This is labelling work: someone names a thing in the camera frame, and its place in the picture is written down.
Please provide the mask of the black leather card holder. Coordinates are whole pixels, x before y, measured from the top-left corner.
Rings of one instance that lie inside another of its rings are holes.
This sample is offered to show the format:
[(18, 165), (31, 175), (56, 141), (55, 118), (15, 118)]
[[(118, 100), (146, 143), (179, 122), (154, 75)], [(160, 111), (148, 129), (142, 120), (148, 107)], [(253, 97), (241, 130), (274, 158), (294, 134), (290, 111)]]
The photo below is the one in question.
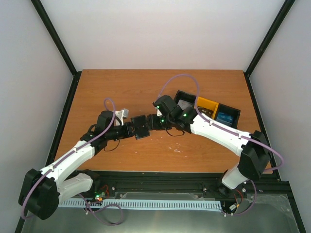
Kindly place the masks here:
[(134, 128), (134, 136), (136, 140), (150, 136), (146, 115), (132, 117), (131, 123)]

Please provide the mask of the yellow bin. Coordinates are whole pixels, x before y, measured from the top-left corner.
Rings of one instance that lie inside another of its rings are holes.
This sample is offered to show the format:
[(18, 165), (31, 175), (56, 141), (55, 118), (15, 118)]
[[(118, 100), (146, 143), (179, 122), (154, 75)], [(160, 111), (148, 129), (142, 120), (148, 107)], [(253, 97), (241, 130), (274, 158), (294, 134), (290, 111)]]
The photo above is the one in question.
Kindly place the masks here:
[(213, 111), (213, 115), (212, 115), (211, 119), (215, 119), (215, 116), (216, 116), (216, 113), (217, 113), (217, 110), (218, 110), (218, 107), (219, 107), (219, 103), (215, 102), (215, 101), (212, 101), (212, 100), (205, 99), (203, 97), (199, 97), (198, 101), (197, 101), (197, 107), (198, 108), (204, 107), (204, 108), (212, 110)]

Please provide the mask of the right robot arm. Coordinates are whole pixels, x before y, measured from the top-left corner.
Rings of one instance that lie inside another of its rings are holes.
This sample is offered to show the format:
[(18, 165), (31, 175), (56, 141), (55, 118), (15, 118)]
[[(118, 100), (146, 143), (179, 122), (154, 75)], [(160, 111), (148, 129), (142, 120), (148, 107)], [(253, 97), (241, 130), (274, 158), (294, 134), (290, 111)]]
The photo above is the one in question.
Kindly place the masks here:
[(271, 156), (265, 135), (260, 131), (253, 133), (240, 131), (199, 112), (197, 107), (182, 109), (170, 96), (164, 95), (153, 102), (157, 109), (156, 126), (165, 130), (193, 133), (212, 140), (232, 151), (240, 160), (226, 171), (221, 185), (233, 190), (248, 180), (258, 181), (264, 173)]

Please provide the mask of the black bin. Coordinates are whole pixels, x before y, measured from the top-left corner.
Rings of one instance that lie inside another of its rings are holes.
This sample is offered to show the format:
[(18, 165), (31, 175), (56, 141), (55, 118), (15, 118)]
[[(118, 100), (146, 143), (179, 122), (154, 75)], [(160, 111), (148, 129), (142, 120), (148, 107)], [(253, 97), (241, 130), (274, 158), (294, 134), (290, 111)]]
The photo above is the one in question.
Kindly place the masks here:
[(241, 111), (239, 109), (219, 103), (215, 120), (226, 126), (237, 129), (240, 113)]
[(191, 102), (192, 108), (195, 108), (196, 98), (197, 98), (196, 95), (178, 90), (173, 100), (175, 101), (176, 104), (178, 103), (179, 100), (185, 100), (185, 101)]

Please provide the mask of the black cards stack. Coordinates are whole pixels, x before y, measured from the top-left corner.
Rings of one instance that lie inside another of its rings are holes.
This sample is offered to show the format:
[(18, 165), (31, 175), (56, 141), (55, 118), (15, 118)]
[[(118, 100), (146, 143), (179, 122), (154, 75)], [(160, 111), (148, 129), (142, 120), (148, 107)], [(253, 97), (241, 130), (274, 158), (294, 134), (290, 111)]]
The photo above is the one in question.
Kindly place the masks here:
[(200, 107), (198, 108), (198, 110), (200, 111), (200, 113), (205, 114), (207, 117), (212, 118), (213, 115), (213, 111), (204, 107)]

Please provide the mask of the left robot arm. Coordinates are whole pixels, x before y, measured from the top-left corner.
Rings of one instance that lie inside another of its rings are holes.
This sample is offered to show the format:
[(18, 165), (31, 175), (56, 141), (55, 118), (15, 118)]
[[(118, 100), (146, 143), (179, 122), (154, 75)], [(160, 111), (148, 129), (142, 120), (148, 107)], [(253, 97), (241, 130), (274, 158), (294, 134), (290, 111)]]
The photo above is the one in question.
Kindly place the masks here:
[(128, 110), (102, 111), (97, 123), (67, 153), (50, 165), (29, 170), (24, 178), (18, 203), (41, 220), (49, 218), (58, 205), (71, 197), (88, 192), (97, 195), (101, 183), (91, 171), (84, 171), (73, 178), (69, 175), (87, 160), (105, 149), (109, 140), (117, 141), (132, 137)]

